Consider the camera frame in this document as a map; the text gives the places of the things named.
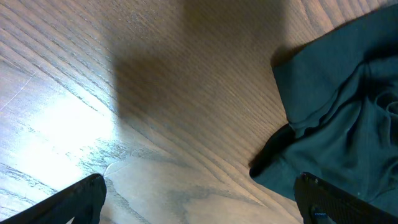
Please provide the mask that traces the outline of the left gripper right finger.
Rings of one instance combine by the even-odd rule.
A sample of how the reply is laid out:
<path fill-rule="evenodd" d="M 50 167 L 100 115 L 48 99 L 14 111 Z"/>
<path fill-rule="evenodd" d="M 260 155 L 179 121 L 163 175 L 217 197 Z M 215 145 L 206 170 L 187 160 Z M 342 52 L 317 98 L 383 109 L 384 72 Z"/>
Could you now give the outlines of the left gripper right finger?
<path fill-rule="evenodd" d="M 396 216 L 350 195 L 309 172 L 304 172 L 296 178 L 294 197 L 304 224 L 397 223 Z"/>

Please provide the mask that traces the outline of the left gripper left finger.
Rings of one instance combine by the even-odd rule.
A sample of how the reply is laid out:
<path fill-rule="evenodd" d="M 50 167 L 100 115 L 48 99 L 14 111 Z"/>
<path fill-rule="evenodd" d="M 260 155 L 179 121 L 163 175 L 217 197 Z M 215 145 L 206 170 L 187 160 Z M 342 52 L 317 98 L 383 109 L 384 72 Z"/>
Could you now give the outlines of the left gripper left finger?
<path fill-rule="evenodd" d="M 105 199 L 104 177 L 101 174 L 91 174 L 2 222 L 7 224 L 68 222 L 98 224 Z"/>

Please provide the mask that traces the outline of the black t-shirt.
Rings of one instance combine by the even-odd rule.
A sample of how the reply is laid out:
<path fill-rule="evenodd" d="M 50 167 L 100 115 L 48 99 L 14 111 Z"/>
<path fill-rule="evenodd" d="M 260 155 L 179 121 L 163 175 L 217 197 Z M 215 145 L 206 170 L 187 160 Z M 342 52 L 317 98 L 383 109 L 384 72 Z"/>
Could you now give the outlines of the black t-shirt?
<path fill-rule="evenodd" d="M 294 197 L 309 172 L 397 214 L 397 6 L 358 19 L 275 64 L 288 123 L 254 158 L 250 177 Z"/>

